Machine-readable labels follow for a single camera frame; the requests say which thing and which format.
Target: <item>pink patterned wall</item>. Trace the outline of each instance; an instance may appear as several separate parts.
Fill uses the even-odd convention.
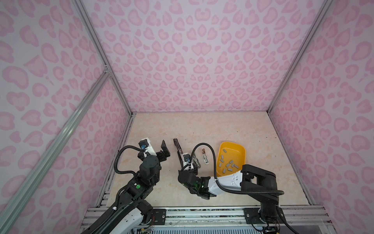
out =
[[[374,230],[373,12],[336,2],[271,115],[339,234]]]
[[[69,0],[0,3],[0,212],[102,73]]]
[[[133,111],[266,110],[322,0],[84,0]]]
[[[9,234],[77,233],[98,198],[127,118],[107,81]]]

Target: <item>beige marble tabletop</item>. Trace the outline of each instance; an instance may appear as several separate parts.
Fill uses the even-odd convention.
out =
[[[246,163],[276,174],[278,189],[285,191],[279,197],[281,205],[308,205],[307,198],[277,137],[266,112],[236,113],[150,113],[136,114],[127,145],[149,137],[155,151],[161,150],[162,140],[170,151],[170,157],[161,163],[160,181],[146,200],[153,206],[255,206],[260,203],[248,195],[224,193],[210,200],[190,194],[178,182],[180,163],[173,139],[177,138],[184,153],[191,153],[201,142],[210,144],[218,152],[224,141],[241,144],[246,149]],[[205,147],[209,164],[205,165],[201,146],[196,156],[201,163],[198,176],[213,176],[213,156]],[[122,154],[118,168],[138,171],[141,160],[138,152],[127,149]],[[115,200],[119,188],[132,177],[116,174],[107,206]]]

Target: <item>yellow container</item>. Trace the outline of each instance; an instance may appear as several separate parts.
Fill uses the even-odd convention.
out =
[[[217,176],[227,176],[242,169],[242,166],[245,164],[245,148],[242,145],[233,142],[223,142],[216,157]],[[233,160],[233,164],[237,165],[239,168],[232,166],[232,163],[226,167],[231,160]]]

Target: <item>diagonal metal beam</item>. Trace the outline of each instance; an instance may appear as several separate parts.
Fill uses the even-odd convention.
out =
[[[80,19],[82,20],[83,22],[83,25],[88,33],[88,35],[90,36],[91,40],[92,40],[92,43],[93,43],[93,46],[96,48],[96,51],[98,52],[98,55],[100,57],[100,60],[102,62],[102,64],[105,66],[105,68],[113,73],[113,76],[110,78],[113,82],[113,85],[116,89],[116,92],[118,94],[118,96],[120,97],[120,100],[123,104],[123,106],[126,108],[126,111],[128,113],[129,116],[132,115],[132,111],[130,109],[130,106],[126,100],[126,97],[125,97],[125,94],[123,93],[120,85],[119,85],[119,82],[118,82],[118,79],[117,77],[115,76],[114,72],[113,72],[113,69],[109,63],[109,60],[104,52],[104,49],[100,43],[100,40],[99,40],[99,37],[97,36],[96,34],[96,31],[94,29],[94,27],[92,26],[92,22],[90,20],[90,17],[87,13],[87,10],[86,10],[86,7],[85,5],[83,4],[83,2],[81,0],[71,0],[71,2],[73,3],[76,11],[77,11],[77,14],[79,15]]]
[[[286,75],[284,76],[284,79],[282,80],[279,88],[275,92],[274,98],[273,98],[272,102],[270,103],[270,106],[267,110],[267,112],[269,114],[273,111],[273,109],[274,109],[275,105],[277,104],[281,94],[285,90],[288,81],[291,79],[291,77],[294,73],[294,70],[299,65],[301,59],[303,58],[303,55],[306,53],[306,51],[307,51],[309,45],[311,44],[314,36],[317,34],[319,28],[322,26],[323,22],[325,21],[326,16],[329,13],[329,11],[332,9],[332,5],[333,5],[334,2],[335,2],[335,0],[325,0],[322,3],[322,6],[319,9],[319,11],[317,13],[317,16],[314,19],[312,25],[310,26],[309,31],[307,32],[307,34],[305,36],[305,39],[300,46],[300,49],[297,51],[294,60],[292,61],[289,69],[286,72]]]
[[[0,234],[7,234],[10,231],[18,216],[33,196],[41,181],[52,167],[55,159],[65,147],[74,130],[80,124],[110,76],[111,74],[109,72],[103,72],[103,74],[101,74],[97,82],[93,85],[91,90],[77,107],[76,111],[52,142],[51,146],[44,152],[39,162],[29,173],[17,193],[9,201],[0,216]]]

